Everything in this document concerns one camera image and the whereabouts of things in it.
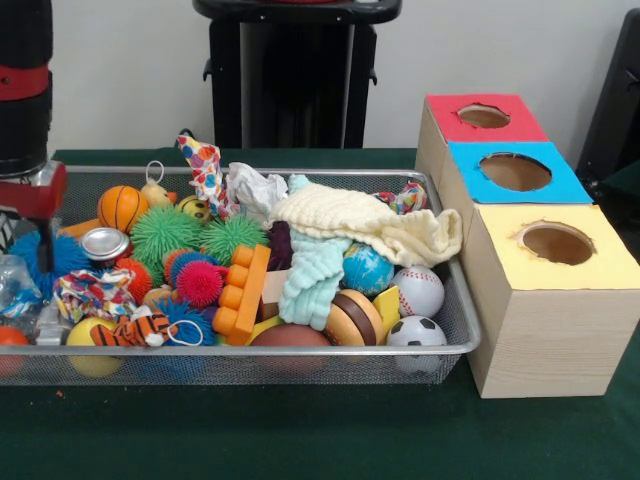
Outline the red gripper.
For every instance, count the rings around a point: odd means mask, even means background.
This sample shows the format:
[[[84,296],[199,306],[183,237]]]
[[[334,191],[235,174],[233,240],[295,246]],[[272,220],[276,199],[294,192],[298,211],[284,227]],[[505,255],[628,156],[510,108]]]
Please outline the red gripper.
[[[36,223],[38,267],[42,273],[55,268],[55,230],[52,218],[62,205],[67,169],[61,162],[47,162],[32,175],[1,180],[1,211]]]

